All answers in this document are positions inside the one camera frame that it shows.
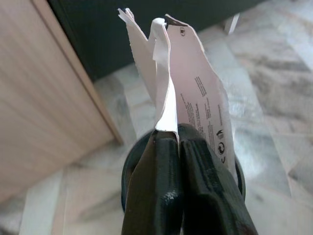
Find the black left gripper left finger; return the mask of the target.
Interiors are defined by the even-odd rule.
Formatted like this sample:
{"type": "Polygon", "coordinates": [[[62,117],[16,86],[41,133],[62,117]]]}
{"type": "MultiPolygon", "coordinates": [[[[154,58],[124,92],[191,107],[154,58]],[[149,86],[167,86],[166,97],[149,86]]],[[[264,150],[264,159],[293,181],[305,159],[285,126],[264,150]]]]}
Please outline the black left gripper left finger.
{"type": "Polygon", "coordinates": [[[183,216],[179,145],[172,132],[151,131],[125,160],[123,235],[178,235],[183,216]]]}

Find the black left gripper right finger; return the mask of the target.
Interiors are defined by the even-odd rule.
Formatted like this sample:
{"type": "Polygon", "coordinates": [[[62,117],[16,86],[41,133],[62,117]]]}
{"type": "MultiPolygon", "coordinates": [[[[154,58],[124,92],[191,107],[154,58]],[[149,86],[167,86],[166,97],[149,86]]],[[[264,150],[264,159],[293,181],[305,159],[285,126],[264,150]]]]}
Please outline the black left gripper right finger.
{"type": "Polygon", "coordinates": [[[178,131],[184,234],[256,235],[234,178],[205,138],[190,124],[180,124],[178,131]]]}

